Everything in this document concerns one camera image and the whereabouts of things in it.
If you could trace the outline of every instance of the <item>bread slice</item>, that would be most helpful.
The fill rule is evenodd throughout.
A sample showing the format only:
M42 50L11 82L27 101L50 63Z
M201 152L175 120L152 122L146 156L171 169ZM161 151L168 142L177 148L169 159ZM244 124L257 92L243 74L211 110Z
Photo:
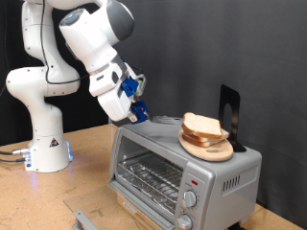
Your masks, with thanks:
M185 113L182 119L182 129L185 133L198 137L222 139L219 120L208 118L194 113Z
M214 142L214 140L224 140L226 138L229 137L229 132L227 132L226 130L223 130L221 128L221 132L222 132L222 139L210 139L210 138L206 138L206 137L199 137L199 136L195 136L195 135L190 135L184 132L184 135L186 137L189 137L190 139L193 139L194 141L197 142Z
M193 144L195 146L199 146L199 147L209 147L211 145L210 142L199 142L194 140L193 138L190 137L191 135L186 134L182 131L182 139L190 144Z

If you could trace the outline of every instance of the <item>oven vent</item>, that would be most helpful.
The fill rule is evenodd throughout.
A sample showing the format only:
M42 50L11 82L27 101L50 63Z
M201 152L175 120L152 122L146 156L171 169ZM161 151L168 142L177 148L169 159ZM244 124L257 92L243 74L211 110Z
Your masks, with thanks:
M257 167L253 167L246 171L243 171L235 176L228 178L224 181L222 186L222 194L228 193L236 188L239 188L250 181L254 180L257 175Z

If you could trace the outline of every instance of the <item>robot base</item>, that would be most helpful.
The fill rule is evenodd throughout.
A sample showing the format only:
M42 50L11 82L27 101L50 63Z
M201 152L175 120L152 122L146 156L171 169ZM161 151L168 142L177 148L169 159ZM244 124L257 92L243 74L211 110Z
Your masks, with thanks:
M52 173L65 169L72 159L69 142L63 133L54 136L34 136L29 143L31 161L25 162L26 171Z

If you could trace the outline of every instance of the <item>control knob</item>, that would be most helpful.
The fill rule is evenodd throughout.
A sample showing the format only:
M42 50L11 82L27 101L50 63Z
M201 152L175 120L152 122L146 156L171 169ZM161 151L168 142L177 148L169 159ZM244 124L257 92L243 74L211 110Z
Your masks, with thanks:
M183 215L177 219L177 227L180 230L190 230L192 229L192 220L187 215Z
M182 200L183 207L192 208L196 205L196 195L192 191L185 192Z

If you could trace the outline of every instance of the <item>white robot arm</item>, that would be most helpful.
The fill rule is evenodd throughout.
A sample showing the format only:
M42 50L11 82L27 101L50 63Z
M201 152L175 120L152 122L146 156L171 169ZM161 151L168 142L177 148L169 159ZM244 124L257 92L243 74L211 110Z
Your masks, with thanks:
M117 1L103 0L101 4L92 14L86 9L72 11L60 21L59 28L71 52L83 62L90 75L89 91L98 97L108 117L143 122L147 107L134 100L143 93L145 76L136 76L112 47L132 34L134 19Z
M134 102L134 95L142 94L146 79L136 76L112 48L132 33L133 18L124 5L112 0L26 0L22 7L25 50L43 66L10 71L7 87L31 114L33 140L26 149L14 152L24 154L27 171L56 172L71 159L63 138L61 111L44 101L45 97L74 93L80 86L78 72L57 49L52 10L74 9L91 2L100 9L91 15L86 10L73 11L60 24L69 47L91 75L90 92L113 121L129 117L139 123L147 119L147 107Z

